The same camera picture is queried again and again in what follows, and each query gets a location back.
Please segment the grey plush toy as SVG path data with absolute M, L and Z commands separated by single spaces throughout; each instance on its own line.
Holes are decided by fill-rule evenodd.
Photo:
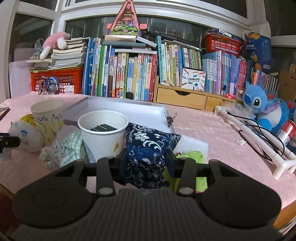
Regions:
M 37 60 L 40 59 L 40 54 L 43 51 L 43 44 L 44 40 L 43 39 L 37 39 L 35 44 L 34 44 L 34 53 L 33 55 L 29 58 L 30 60 Z

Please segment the row of right books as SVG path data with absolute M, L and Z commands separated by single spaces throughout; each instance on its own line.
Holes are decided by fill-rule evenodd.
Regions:
M 160 84 L 180 88 L 182 69 L 188 68 L 206 73 L 204 92 L 211 94 L 238 98 L 247 82 L 262 86 L 267 93 L 277 92 L 278 79 L 256 69 L 253 61 L 247 60 L 244 39 L 229 38 L 243 42 L 239 57 L 222 51 L 202 51 L 175 38 L 166 40 L 157 35 Z

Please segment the blue Stitch plush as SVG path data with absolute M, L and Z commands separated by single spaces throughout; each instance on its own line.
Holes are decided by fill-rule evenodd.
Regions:
M 278 98 L 276 92 L 266 93 L 260 85 L 246 83 L 243 103 L 255 115 L 257 123 L 275 135 L 282 125 L 293 118 L 295 102 Z

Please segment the red plastic crate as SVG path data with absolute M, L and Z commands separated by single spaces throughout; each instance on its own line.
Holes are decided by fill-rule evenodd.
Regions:
M 58 93 L 81 93 L 83 69 L 30 70 L 31 89 L 39 94 L 50 88 Z

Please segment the stack of books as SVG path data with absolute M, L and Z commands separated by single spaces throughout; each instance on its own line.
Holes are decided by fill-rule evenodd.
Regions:
M 83 67 L 87 49 L 88 38 L 74 38 L 66 40 L 65 50 L 54 49 L 44 60 L 34 56 L 27 60 L 33 64 L 31 70 L 56 70 L 65 68 Z

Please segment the black binder clip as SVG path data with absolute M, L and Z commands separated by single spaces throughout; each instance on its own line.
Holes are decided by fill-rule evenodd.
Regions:
M 170 128 L 173 123 L 174 123 L 174 119 L 176 118 L 176 116 L 178 115 L 177 113 L 175 113 L 173 116 L 169 116 L 167 115 L 167 113 L 164 113 L 165 117 L 166 117 L 166 123 L 168 128 Z

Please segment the green white checkered cloth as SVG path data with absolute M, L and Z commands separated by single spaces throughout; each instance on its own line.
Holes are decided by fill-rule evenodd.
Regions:
M 73 131 L 61 141 L 54 141 L 41 149 L 39 159 L 47 168 L 56 170 L 76 160 L 85 160 L 85 148 L 81 132 Z

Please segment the yellow sequin bow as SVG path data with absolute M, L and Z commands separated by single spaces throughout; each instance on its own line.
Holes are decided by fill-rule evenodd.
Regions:
M 20 120 L 27 122 L 27 123 L 31 124 L 32 126 L 36 127 L 36 123 L 35 123 L 33 114 L 26 114 L 25 116 L 21 117 Z

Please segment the white paper cup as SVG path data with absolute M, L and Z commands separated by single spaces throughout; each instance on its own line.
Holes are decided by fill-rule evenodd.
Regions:
M 98 110 L 79 117 L 86 150 L 90 152 L 90 162 L 97 162 L 103 157 L 114 157 L 125 145 L 125 130 L 128 118 L 119 112 Z

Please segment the row of left books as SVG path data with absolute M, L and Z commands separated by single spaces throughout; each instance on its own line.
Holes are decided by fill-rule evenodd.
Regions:
M 152 102 L 157 80 L 157 44 L 134 36 L 90 38 L 82 77 L 82 94 Z

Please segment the white plush toy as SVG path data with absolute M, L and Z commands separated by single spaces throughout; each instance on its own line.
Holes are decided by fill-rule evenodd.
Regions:
M 31 125 L 27 121 L 11 122 L 8 133 L 10 136 L 20 139 L 20 148 L 32 153 L 40 152 L 44 147 L 44 139 L 36 126 Z

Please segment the white pipe rack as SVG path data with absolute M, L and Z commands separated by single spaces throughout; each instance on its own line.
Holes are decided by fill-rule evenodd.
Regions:
M 225 117 L 239 128 L 241 138 L 250 145 L 262 158 L 273 163 L 274 179 L 279 179 L 284 171 L 295 172 L 295 154 L 270 131 L 260 126 L 255 120 L 234 115 L 224 106 L 216 106 L 215 114 Z

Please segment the blue white floral pouch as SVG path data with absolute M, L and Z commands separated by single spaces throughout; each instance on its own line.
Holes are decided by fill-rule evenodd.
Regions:
M 125 130 L 127 165 L 120 185 L 131 184 L 137 188 L 166 188 L 163 177 L 166 150 L 174 150 L 181 135 L 129 123 Z

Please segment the wooden drawer organizer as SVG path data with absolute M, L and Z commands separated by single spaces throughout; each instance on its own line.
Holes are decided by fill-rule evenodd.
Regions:
M 226 106 L 231 103 L 242 103 L 236 99 L 210 94 L 207 92 L 181 89 L 175 86 L 160 84 L 159 76 L 154 84 L 153 102 L 193 108 L 205 111 L 215 111 L 216 106 Z

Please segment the doodled paper cup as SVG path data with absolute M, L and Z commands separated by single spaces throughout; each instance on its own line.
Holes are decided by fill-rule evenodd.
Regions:
M 50 146 L 64 124 L 62 100 L 47 99 L 31 106 L 31 112 L 45 146 Z

